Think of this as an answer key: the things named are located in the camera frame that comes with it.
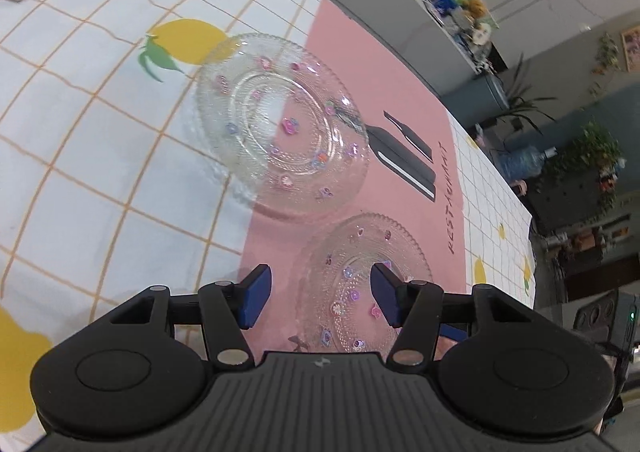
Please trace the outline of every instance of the ribbed black surface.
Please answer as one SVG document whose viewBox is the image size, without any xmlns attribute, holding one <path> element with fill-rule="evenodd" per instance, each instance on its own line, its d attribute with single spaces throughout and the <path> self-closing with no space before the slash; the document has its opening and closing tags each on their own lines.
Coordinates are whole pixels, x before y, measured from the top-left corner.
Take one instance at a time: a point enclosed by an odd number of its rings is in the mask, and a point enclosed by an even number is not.
<svg viewBox="0 0 640 452">
<path fill-rule="evenodd" d="M 385 369 L 374 354 L 270 353 L 249 372 L 221 376 L 188 417 L 129 442 L 47 437 L 36 452 L 612 451 L 593 434 L 519 444 L 449 414 L 427 380 Z"/>
</svg>

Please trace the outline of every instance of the pink placemat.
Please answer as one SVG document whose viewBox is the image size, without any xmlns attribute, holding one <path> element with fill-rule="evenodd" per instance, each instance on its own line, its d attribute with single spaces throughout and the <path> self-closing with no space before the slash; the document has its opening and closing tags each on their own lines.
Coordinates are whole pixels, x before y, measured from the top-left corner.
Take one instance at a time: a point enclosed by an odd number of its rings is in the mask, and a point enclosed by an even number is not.
<svg viewBox="0 0 640 452">
<path fill-rule="evenodd" d="M 254 213 L 240 275 L 259 263 L 267 263 L 273 271 L 271 298 L 245 335 L 256 359 L 265 349 L 294 349 L 295 344 L 287 339 L 297 332 L 296 267 L 302 267 L 306 257 L 301 251 L 312 237 L 330 232 L 337 222 L 357 213 L 378 212 L 398 221 L 420 245 L 434 282 L 446 291 L 465 293 L 462 193 L 445 108 L 391 52 L 328 0 L 321 3 L 306 48 L 340 77 L 367 124 L 385 128 L 415 153 L 385 119 L 386 110 L 410 125 L 431 147 L 436 201 L 425 198 L 371 155 L 356 199 L 321 222 L 285 223 Z"/>
</svg>

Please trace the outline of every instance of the water bottle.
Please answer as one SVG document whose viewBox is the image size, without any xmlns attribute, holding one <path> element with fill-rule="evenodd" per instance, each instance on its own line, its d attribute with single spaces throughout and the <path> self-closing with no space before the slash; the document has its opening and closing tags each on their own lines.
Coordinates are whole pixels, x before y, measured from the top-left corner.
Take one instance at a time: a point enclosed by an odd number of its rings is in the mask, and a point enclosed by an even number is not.
<svg viewBox="0 0 640 452">
<path fill-rule="evenodd" d="M 500 156 L 500 164 L 504 178 L 507 183 L 513 183 L 519 179 L 537 176 L 542 172 L 545 161 L 557 153 L 555 147 L 540 152 L 533 145 L 530 145 L 509 155 L 502 155 Z"/>
</svg>

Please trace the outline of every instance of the glass plate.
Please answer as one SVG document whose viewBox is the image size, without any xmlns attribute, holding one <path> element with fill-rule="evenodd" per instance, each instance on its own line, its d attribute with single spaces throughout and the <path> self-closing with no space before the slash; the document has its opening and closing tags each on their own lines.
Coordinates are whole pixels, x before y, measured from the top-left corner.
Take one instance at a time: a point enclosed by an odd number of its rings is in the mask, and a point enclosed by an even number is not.
<svg viewBox="0 0 640 452">
<path fill-rule="evenodd" d="M 397 333 L 371 293 L 375 263 L 385 263 L 405 282 L 432 279 L 418 243 L 382 214 L 354 216 L 315 244 L 296 305 L 298 335 L 310 352 L 378 351 L 386 357 Z"/>
<path fill-rule="evenodd" d="M 337 76 L 285 39 L 222 42 L 198 76 L 194 128 L 258 204 L 286 215 L 350 202 L 369 162 L 360 113 Z"/>
</svg>

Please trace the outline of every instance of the picture frame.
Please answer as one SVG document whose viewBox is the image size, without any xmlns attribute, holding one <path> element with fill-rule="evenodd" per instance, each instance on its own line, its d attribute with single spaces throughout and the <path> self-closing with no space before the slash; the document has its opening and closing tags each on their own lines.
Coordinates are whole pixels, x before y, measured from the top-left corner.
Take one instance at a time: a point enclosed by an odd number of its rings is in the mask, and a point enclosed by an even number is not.
<svg viewBox="0 0 640 452">
<path fill-rule="evenodd" d="M 626 70 L 640 71 L 640 25 L 622 32 L 622 49 L 625 52 Z"/>
</svg>

